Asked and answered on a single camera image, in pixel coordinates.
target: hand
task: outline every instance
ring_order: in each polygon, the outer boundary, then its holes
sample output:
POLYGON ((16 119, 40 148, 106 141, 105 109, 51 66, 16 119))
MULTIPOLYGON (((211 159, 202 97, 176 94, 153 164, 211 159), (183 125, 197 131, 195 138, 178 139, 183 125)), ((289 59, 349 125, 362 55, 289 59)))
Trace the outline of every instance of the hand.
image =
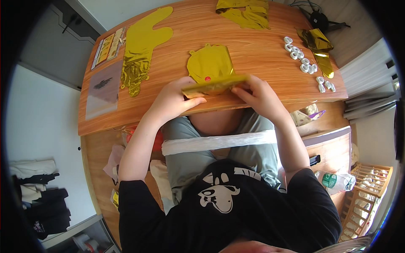
POLYGON ((268 118, 273 124, 278 124, 286 117, 289 117, 288 111, 270 85, 254 75, 251 75, 249 80, 240 87, 232 88, 232 92, 250 105, 258 114, 268 118))
POLYGON ((162 126, 188 109, 205 103, 205 98, 193 98, 184 101, 181 88, 194 83, 196 82, 191 77, 182 77, 164 86, 145 116, 157 121, 162 126))

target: gold foil balloon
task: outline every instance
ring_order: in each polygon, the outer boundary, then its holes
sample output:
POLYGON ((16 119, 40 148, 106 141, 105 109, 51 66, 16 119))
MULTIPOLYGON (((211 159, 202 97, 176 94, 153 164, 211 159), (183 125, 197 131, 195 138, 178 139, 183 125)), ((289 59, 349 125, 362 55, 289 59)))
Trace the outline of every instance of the gold foil balloon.
POLYGON ((198 84, 205 84, 218 77, 234 74, 228 48, 224 45, 209 43, 197 52, 190 51, 187 62, 189 76, 198 84))
POLYGON ((219 0, 216 13, 239 24, 241 28, 269 29, 267 0, 219 0))
POLYGON ((173 8, 170 6, 159 8, 130 26, 126 33, 121 89, 128 87, 131 97, 139 94, 142 80, 149 79, 153 49, 168 41, 173 35, 170 27, 153 30, 153 26, 172 12, 173 8))
POLYGON ((182 89, 187 98, 219 95, 233 86, 246 81, 248 76, 236 75, 228 48, 221 44, 190 51, 187 62, 189 75, 197 82, 182 89))
POLYGON ((335 74, 329 59, 329 51, 333 49, 331 42, 319 29, 297 29, 297 34, 303 40, 305 46, 312 51, 323 76, 333 78, 335 74))

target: white ribbon roll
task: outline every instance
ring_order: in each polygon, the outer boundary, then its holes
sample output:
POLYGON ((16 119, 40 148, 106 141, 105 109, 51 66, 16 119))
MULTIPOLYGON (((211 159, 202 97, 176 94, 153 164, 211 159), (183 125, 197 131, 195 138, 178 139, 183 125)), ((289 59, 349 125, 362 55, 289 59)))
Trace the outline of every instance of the white ribbon roll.
POLYGON ((287 44, 291 44, 292 43, 292 38, 290 38, 290 37, 284 37, 284 41, 287 43, 287 44))
POLYGON ((291 52, 291 50, 292 50, 292 45, 290 45, 290 44, 285 44, 285 45, 284 45, 284 48, 285 48, 288 52, 291 52))
POLYGON ((325 82, 325 86, 326 86, 327 89, 330 89, 330 88, 332 87, 332 85, 330 85, 330 82, 329 82, 329 81, 326 81, 326 82, 325 82))
POLYGON ((324 81, 325 81, 325 79, 324 79, 323 77, 316 77, 316 81, 317 81, 319 84, 323 84, 324 81))
POLYGON ((325 87, 320 83, 319 85, 318 85, 318 89, 319 89, 319 91, 321 92, 321 93, 324 93, 326 90, 325 90, 325 87))
POLYGON ((162 144, 162 154, 225 149, 246 145, 261 145, 277 143, 274 130, 264 130, 256 133, 235 134, 226 136, 195 137, 189 139, 165 140, 162 144))
POLYGON ((309 65, 309 60, 307 58, 303 58, 301 60, 301 63, 304 64, 304 65, 309 65))
POLYGON ((292 47, 292 51, 298 53, 300 49, 298 47, 292 47))
POLYGON ((300 69, 301 69, 302 72, 307 73, 308 69, 309 69, 309 66, 305 65, 305 64, 301 64, 300 69))
POLYGON ((299 52, 297 52, 297 56, 298 56, 298 59, 302 59, 302 58, 304 58, 304 53, 299 51, 299 52))
POLYGON ((313 74, 313 66, 308 65, 308 73, 313 74))
POLYGON ((292 58, 293 60, 298 59, 298 55, 297 55, 296 52, 291 52, 290 56, 291 56, 291 58, 292 58))

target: black handle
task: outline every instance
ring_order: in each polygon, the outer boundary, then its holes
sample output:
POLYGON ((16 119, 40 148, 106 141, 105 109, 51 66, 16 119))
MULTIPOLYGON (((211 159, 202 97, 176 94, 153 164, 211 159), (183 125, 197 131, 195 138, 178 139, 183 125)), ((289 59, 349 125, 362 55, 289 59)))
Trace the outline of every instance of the black handle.
POLYGON ((70 16, 70 20, 69 20, 68 24, 66 25, 65 29, 63 29, 63 32, 62 32, 62 33, 64 33, 64 32, 66 31, 66 29, 68 28, 68 26, 69 26, 76 18, 77 18, 77 14, 73 14, 72 16, 70 16))

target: purple handle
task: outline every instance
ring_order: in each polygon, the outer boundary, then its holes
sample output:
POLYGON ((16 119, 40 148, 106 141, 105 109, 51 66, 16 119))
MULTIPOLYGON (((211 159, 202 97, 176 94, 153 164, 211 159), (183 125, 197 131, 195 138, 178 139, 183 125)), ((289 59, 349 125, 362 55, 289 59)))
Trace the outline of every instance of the purple handle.
POLYGON ((319 117, 321 117, 324 113, 326 112, 326 110, 322 110, 322 111, 320 111, 320 112, 317 112, 317 113, 313 113, 313 114, 311 114, 311 115, 308 115, 308 117, 310 117, 311 119, 313 119, 316 115, 318 115, 319 114, 319 117))

